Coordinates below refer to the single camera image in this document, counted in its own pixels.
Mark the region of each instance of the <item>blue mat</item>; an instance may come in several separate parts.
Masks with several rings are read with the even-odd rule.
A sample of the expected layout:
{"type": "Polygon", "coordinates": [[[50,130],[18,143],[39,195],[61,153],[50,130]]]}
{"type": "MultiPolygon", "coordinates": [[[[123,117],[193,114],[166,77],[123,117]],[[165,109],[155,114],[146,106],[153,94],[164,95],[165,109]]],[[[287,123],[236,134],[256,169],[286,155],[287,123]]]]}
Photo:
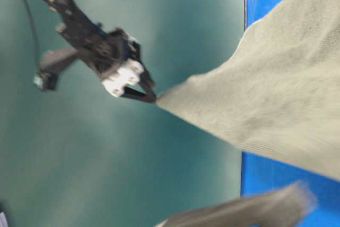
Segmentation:
{"type": "MultiPolygon", "coordinates": [[[[281,0],[246,1],[246,19],[249,26],[265,16],[281,0]]],[[[242,195],[259,194],[297,180],[306,182],[318,198],[318,208],[300,226],[340,227],[339,182],[254,154],[243,154],[242,195]]]]}

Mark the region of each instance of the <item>green backdrop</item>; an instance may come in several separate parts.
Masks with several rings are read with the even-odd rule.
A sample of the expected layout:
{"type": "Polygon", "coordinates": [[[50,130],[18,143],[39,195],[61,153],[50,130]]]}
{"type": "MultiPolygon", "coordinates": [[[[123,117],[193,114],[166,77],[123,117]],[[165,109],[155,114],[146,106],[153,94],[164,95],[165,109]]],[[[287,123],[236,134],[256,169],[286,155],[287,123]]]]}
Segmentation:
{"type": "MultiPolygon", "coordinates": [[[[223,63],[243,32],[243,0],[76,0],[142,45],[157,92],[223,63]]],[[[158,109],[115,99],[82,63],[56,93],[32,85],[21,0],[0,0],[0,200],[13,226],[153,226],[235,198],[241,153],[158,109]]],[[[29,0],[41,53],[67,48],[59,16],[29,0]]]]}

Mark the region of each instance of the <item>towel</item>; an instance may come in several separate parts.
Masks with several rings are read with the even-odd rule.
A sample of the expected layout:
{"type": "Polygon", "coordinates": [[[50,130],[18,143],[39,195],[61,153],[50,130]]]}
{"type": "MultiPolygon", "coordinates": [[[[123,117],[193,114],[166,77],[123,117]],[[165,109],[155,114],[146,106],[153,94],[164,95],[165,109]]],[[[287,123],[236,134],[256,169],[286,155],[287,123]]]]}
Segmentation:
{"type": "Polygon", "coordinates": [[[229,60],[157,105],[241,150],[340,180],[339,2],[282,0],[229,60]]]}

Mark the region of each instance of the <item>gray cloth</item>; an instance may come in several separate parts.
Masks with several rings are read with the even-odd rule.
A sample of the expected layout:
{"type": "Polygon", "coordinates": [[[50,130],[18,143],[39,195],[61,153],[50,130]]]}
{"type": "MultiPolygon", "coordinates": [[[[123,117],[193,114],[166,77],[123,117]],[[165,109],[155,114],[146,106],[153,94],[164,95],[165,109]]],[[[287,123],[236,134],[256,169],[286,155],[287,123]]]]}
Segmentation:
{"type": "Polygon", "coordinates": [[[157,104],[242,150],[340,180],[340,0],[283,0],[227,62],[157,104]]]}
{"type": "Polygon", "coordinates": [[[314,205],[313,194],[295,183],[267,194],[174,215],[155,227],[292,227],[314,205]]]}

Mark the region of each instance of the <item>black cable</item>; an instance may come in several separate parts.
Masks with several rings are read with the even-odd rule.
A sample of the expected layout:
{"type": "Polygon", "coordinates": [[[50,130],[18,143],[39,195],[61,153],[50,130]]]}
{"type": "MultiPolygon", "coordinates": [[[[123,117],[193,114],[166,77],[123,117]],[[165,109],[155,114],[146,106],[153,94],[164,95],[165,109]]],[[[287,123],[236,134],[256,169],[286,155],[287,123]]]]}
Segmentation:
{"type": "Polygon", "coordinates": [[[33,40],[34,40],[34,45],[35,45],[35,63],[36,63],[37,69],[40,69],[40,67],[39,67],[40,66],[40,61],[39,61],[39,59],[40,59],[40,57],[39,57],[40,49],[39,49],[39,39],[38,39],[36,25],[34,23],[33,15],[31,13],[31,9],[29,7],[27,0],[23,0],[23,2],[25,4],[26,12],[27,12],[27,15],[29,17],[31,31],[32,31],[32,34],[33,34],[33,40]]]}

